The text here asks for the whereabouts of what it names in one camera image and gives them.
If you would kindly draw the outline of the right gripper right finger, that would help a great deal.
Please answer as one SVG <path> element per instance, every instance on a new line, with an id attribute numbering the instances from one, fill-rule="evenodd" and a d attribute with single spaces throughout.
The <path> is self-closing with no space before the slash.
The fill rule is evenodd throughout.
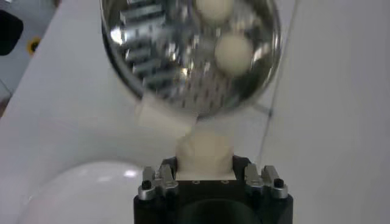
<path id="1" fill-rule="evenodd" d="M 233 172 L 236 179 L 243 182 L 250 193 L 269 194 L 276 200 L 288 198 L 288 187 L 274 166 L 264 166 L 259 170 L 248 158 L 234 155 Z"/>

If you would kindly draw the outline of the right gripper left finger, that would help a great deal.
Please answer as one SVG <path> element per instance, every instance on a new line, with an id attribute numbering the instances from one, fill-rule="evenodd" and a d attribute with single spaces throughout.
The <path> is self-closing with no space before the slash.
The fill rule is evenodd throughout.
<path id="1" fill-rule="evenodd" d="M 138 198 L 150 201 L 160 196 L 177 195 L 179 191 L 179 182 L 175 178 L 177 169 L 178 162 L 175 156 L 164 159 L 158 169 L 145 167 L 142 183 L 138 187 Z"/>

